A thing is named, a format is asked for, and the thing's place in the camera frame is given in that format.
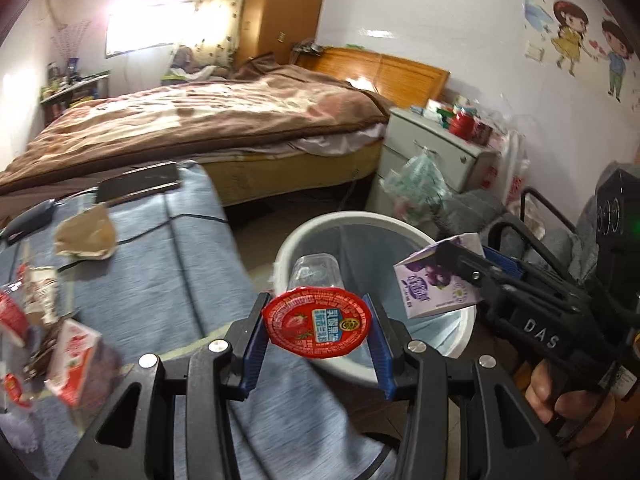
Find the person's right hand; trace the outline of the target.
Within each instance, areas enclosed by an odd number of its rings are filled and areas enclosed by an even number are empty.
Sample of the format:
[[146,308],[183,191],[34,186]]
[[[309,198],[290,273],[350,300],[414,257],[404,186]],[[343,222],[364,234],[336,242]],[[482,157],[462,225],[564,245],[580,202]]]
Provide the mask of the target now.
[[[525,391],[525,399],[537,414],[538,418],[548,424],[554,415],[565,418],[568,422],[582,422],[597,406],[599,397],[592,392],[580,390],[553,394],[553,379],[550,365],[542,360],[534,368],[529,385]],[[611,426],[616,414],[615,398],[609,394],[602,402],[597,413],[576,434],[572,445],[585,446],[602,437]]]

